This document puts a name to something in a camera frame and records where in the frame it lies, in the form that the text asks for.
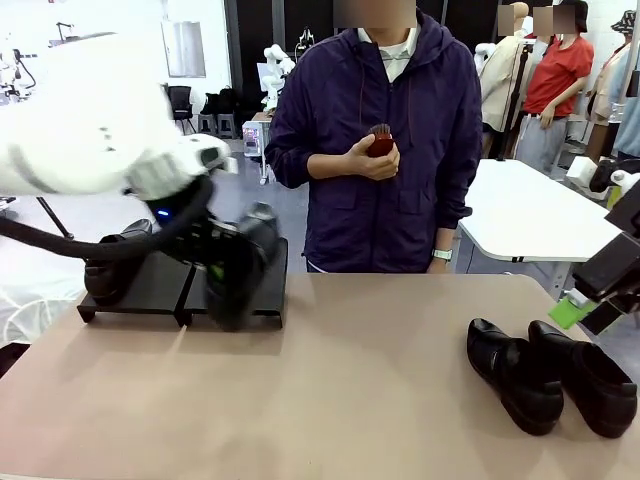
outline gray pants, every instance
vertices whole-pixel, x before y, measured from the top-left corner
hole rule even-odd
[[[527,115],[522,119],[515,158],[539,172],[550,172],[557,164],[567,135],[567,118],[554,120],[546,130],[540,118]]]

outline white shirt collar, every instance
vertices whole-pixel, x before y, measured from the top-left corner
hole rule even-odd
[[[414,28],[409,29],[409,35],[404,43],[401,43],[403,48],[398,48],[400,55],[409,55],[412,56],[416,51],[416,46],[418,45],[418,34],[420,33],[420,25]],[[361,42],[373,43],[371,41],[371,37],[366,32],[364,28],[358,29],[358,38]]]

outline red shirt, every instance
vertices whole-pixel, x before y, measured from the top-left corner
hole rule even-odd
[[[549,47],[529,84],[524,111],[538,114],[551,101],[569,88],[579,78],[591,73],[593,64],[593,45],[582,37],[576,38],[573,45],[560,50],[560,42]],[[574,95],[556,107],[556,117],[567,117],[573,112],[576,102]]]

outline stool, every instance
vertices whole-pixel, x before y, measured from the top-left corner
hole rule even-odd
[[[198,115],[198,133],[206,133],[207,135],[215,135],[218,130],[216,118],[213,115]]]
[[[236,122],[233,113],[218,114],[218,137],[236,139]]]

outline wristwatch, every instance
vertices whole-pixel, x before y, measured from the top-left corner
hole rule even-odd
[[[433,250],[433,258],[440,258],[442,260],[446,260],[447,262],[451,261],[451,257],[453,257],[453,250]]]

